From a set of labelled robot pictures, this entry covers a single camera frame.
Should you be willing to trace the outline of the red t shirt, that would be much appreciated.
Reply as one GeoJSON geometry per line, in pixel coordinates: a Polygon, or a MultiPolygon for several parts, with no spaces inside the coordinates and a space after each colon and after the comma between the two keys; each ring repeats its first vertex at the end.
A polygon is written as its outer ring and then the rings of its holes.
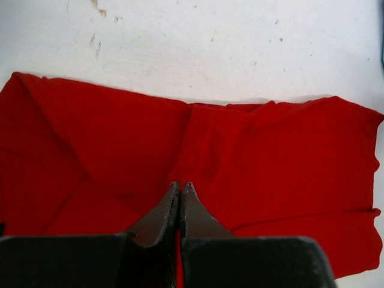
{"type": "Polygon", "coordinates": [[[337,278],[376,269],[383,115],[340,97],[187,104],[13,73],[1,91],[5,235],[120,232],[173,181],[236,236],[315,239],[337,278]]]}

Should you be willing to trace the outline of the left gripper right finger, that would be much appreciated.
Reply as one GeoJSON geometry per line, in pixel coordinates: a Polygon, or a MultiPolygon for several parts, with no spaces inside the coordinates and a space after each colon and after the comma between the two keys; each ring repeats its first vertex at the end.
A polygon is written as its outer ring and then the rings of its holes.
{"type": "Polygon", "coordinates": [[[185,287],[335,287],[329,262],[306,237],[239,238],[182,189],[180,252],[185,287]]]}

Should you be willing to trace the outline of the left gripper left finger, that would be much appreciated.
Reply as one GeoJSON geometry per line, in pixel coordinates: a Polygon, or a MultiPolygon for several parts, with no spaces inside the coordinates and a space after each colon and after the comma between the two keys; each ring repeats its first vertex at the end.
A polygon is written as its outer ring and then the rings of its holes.
{"type": "Polygon", "coordinates": [[[176,287],[180,188],[127,230],[1,238],[1,287],[176,287]]]}

